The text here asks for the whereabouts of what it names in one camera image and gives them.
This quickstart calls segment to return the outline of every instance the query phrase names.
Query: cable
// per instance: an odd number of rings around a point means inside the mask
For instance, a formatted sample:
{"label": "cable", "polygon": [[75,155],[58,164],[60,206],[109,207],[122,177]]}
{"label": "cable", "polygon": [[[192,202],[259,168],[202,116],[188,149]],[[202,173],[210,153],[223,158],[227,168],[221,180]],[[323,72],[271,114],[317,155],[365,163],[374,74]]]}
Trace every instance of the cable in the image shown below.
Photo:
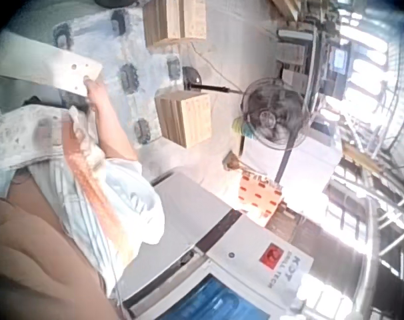
{"label": "cable", "polygon": [[226,78],[226,76],[224,76],[224,74],[222,74],[222,72],[220,72],[215,66],[214,64],[212,64],[212,62],[210,62],[210,60],[208,60],[207,58],[205,58],[202,53],[198,52],[198,50],[196,50],[195,45],[193,44],[193,42],[191,42],[191,46],[194,50],[194,52],[200,56],[200,58],[202,58],[202,60],[204,60],[206,63],[208,63],[211,68],[213,68],[213,70],[218,73],[220,75],[220,77],[222,77],[224,80],[226,80],[228,83],[230,83],[232,86],[234,86],[236,89],[238,89],[240,92],[243,92],[241,88],[239,88],[238,85],[236,85],[234,82],[232,82],[232,80],[229,80],[228,78]]}

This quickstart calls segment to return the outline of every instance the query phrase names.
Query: white machine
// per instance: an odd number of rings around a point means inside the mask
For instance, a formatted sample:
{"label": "white machine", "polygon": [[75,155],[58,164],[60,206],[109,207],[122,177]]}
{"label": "white machine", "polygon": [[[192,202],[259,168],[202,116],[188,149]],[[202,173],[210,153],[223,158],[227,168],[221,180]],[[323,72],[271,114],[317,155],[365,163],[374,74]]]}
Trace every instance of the white machine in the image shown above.
{"label": "white machine", "polygon": [[[290,153],[286,163],[283,159]],[[285,201],[295,211],[305,200],[322,194],[335,167],[343,155],[338,126],[321,114],[314,114],[306,139],[298,147],[289,151],[270,149],[256,139],[246,139],[241,160],[254,170],[268,176],[282,186]]]}
{"label": "white machine", "polygon": [[155,186],[165,211],[158,245],[143,245],[119,280],[136,319],[279,319],[312,258],[186,176]]}

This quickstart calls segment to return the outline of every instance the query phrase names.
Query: electric fan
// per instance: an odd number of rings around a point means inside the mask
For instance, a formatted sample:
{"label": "electric fan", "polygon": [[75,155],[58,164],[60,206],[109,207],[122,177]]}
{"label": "electric fan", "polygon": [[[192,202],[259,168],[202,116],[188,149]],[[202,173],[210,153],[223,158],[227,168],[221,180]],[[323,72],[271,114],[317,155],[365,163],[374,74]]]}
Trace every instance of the electric fan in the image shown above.
{"label": "electric fan", "polygon": [[203,85],[196,69],[183,68],[186,90],[210,90],[243,95],[243,116],[233,122],[241,135],[257,139],[266,147],[290,150],[307,135],[310,113],[302,96],[280,79],[264,78],[253,82],[243,93],[226,87]]}

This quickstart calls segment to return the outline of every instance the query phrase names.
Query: fan stand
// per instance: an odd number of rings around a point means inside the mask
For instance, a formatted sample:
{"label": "fan stand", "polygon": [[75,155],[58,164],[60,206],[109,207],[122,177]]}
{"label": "fan stand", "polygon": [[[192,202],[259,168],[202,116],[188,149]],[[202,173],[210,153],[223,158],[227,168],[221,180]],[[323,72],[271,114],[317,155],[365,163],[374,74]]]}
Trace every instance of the fan stand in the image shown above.
{"label": "fan stand", "polygon": [[227,87],[216,87],[214,85],[203,85],[202,77],[200,73],[193,67],[183,67],[183,82],[184,82],[184,90],[187,91],[201,91],[201,90],[210,90],[216,92],[223,93],[236,93],[238,95],[242,95],[243,92],[238,90],[232,90]]}

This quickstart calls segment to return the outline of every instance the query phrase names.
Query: blue screen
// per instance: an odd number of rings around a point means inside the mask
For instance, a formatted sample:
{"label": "blue screen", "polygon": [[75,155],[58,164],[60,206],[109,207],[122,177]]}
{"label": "blue screen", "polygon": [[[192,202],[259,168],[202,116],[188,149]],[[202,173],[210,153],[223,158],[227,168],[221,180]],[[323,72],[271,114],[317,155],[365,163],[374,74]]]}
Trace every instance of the blue screen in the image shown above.
{"label": "blue screen", "polygon": [[207,276],[157,320],[267,320],[269,315]]}

